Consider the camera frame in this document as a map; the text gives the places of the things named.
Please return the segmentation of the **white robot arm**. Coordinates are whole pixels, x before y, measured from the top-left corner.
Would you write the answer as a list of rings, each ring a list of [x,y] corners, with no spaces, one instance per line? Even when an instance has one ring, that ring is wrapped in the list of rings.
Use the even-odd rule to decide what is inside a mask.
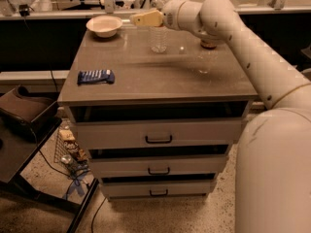
[[[235,233],[311,233],[311,82],[229,0],[169,0],[130,20],[227,44],[266,108],[238,143]]]

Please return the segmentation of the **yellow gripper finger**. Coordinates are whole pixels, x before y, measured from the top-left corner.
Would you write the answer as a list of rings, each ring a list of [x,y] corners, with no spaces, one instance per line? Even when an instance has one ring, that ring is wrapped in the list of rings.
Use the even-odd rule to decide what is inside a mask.
[[[136,26],[160,27],[163,24],[162,13],[159,10],[149,10],[145,13],[135,14],[129,19]]]

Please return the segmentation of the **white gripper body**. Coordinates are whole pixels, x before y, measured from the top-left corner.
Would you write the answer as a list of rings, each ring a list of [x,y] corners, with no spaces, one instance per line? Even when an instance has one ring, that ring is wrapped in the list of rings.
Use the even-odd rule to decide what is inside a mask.
[[[200,25],[201,4],[189,0],[169,0],[162,8],[163,24],[170,29],[193,31]]]

